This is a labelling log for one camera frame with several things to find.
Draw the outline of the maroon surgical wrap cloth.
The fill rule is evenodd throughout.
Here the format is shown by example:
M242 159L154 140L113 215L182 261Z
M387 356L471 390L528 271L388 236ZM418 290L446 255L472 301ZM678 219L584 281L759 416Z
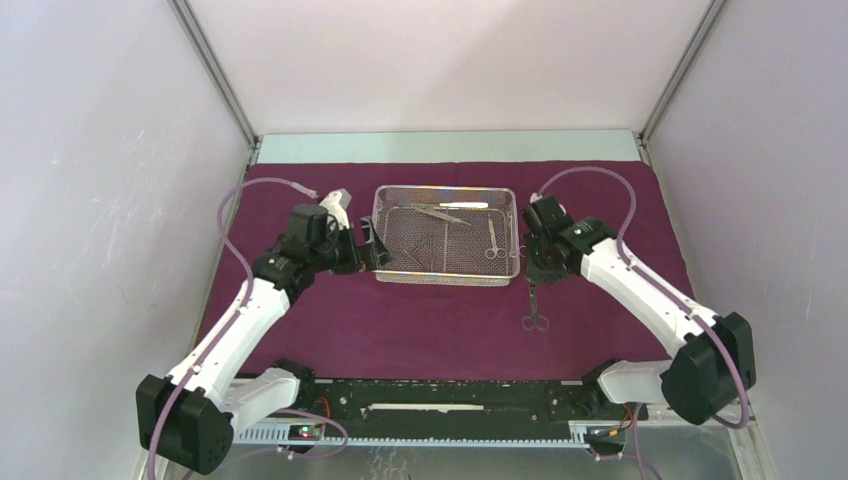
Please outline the maroon surgical wrap cloth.
M248 260L270 247L291 209L304 201L294 183L352 196L349 215L372 211L383 185L505 187L520 205L539 188L577 218L611 227L637 205L625 241L684 293L692 288L656 175L636 161L435 164L260 164L249 171L231 241ZM525 331L529 291L505 287L383 283L370 273L322 273L262 338L241 367L258 374L280 359L320 377L422 380L576 380L611 359L666 358L650 332L600 288L578 277L537 291L547 331Z

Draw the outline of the steel instrument tray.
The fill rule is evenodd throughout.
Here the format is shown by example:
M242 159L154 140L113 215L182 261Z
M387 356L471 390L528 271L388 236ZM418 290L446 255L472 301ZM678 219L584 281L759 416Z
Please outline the steel instrument tray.
M486 202L487 209L435 208L441 202ZM451 224L415 212L411 206L429 207L470 223ZM504 259L489 260L487 219L494 221ZM520 270L517 203L514 192L503 187L449 187L384 185L375 192L373 220L377 234L391 254L391 261L376 272L387 283L467 287L507 286ZM432 235L432 259L427 271L403 253L422 238Z

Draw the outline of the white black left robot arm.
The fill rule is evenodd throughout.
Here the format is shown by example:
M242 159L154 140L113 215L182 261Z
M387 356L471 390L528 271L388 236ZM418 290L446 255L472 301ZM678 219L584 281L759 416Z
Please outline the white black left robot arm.
M312 411L314 373L297 364L270 367L239 387L231 383L318 273L356 274L388 263L372 218L362 218L361 227L365 242L358 245L340 215L315 206L291 214L286 232L248 265L235 299L201 343L164 377L141 381L136 405L148 478L156 476L158 457L209 474L235 437L259 420L282 409L297 417Z

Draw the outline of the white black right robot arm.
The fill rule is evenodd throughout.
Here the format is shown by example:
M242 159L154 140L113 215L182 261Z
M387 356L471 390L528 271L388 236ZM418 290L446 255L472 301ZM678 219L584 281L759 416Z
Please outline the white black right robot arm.
M664 404L693 425L713 419L740 429L751 419L756 382L752 329L737 313L721 316L642 262L602 221L523 213L533 280L569 275L605 291L661 344L667 359L608 360L581 380L585 411L606 418L623 404Z

